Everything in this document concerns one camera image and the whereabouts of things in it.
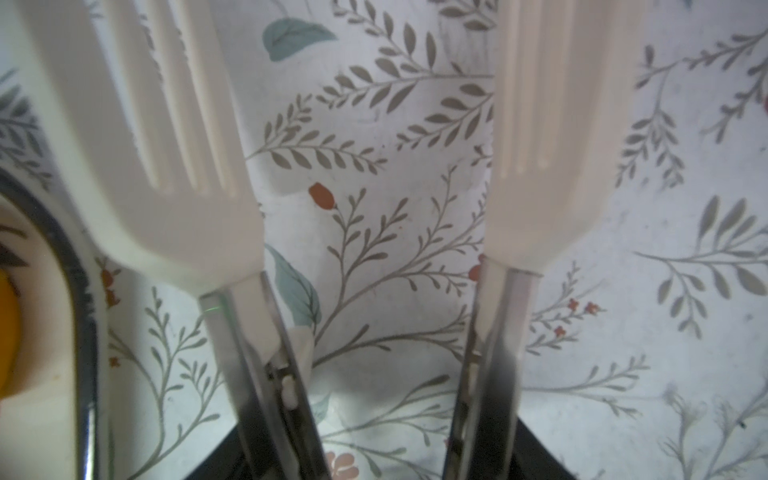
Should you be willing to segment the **white spatula right gripper right finger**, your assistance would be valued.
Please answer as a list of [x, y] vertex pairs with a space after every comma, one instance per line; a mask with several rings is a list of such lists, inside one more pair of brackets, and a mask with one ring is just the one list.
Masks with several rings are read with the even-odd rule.
[[508, 1], [484, 252], [443, 475], [504, 479], [546, 267], [599, 219], [629, 123], [645, 1]]

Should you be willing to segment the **white spatula right gripper left finger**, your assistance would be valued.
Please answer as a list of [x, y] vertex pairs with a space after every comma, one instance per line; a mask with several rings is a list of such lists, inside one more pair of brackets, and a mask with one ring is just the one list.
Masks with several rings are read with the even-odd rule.
[[68, 193], [117, 263], [198, 299], [259, 479], [326, 479], [205, 1], [15, 1], [11, 48]]

